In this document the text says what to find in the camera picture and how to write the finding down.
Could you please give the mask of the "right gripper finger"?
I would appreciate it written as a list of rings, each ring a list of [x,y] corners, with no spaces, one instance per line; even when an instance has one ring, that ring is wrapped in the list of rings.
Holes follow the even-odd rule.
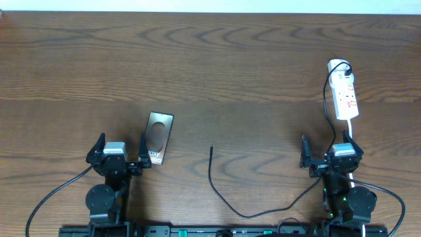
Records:
[[[312,154],[310,151],[310,146],[305,135],[302,135],[302,150],[301,157],[299,161],[300,168],[308,168],[312,165]]]
[[[342,132],[343,142],[351,144],[352,148],[355,150],[356,155],[362,156],[364,154],[363,150],[356,144],[356,142],[350,137],[349,132],[344,130]]]

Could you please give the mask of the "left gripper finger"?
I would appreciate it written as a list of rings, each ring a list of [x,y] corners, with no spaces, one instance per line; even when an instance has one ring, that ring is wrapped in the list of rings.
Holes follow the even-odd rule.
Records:
[[[150,169],[152,167],[149,151],[146,146],[145,133],[141,133],[141,140],[139,144],[138,162],[143,169]]]
[[[101,133],[95,145],[90,149],[86,156],[86,162],[91,165],[98,165],[103,160],[103,150],[105,148],[105,133]]]

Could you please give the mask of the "Galaxy S25 Ultra smartphone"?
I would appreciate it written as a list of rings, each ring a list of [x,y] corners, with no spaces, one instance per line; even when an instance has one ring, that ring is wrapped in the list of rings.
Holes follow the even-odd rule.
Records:
[[[174,115],[151,111],[145,130],[145,144],[151,162],[154,165],[162,166],[172,125]]]

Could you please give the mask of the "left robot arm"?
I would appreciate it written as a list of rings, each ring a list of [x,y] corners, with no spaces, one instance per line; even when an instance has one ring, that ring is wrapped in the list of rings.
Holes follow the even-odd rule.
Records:
[[[133,176],[141,176],[151,168],[145,134],[141,135],[138,160],[129,162],[123,142],[106,142],[101,134],[87,154],[86,162],[100,176],[103,184],[92,187],[86,195],[89,209],[88,234],[90,236],[143,236],[143,230],[135,221],[126,217],[130,182]]]

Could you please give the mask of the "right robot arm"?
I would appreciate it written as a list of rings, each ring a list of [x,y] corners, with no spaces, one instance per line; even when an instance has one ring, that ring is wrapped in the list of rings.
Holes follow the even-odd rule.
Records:
[[[324,209],[330,219],[314,228],[319,236],[364,236],[364,225],[371,221],[377,196],[368,188],[352,186],[348,174],[358,167],[364,154],[347,131],[343,143],[332,146],[323,159],[313,159],[309,142],[302,137],[299,166],[308,168],[311,178],[321,178],[324,185]]]

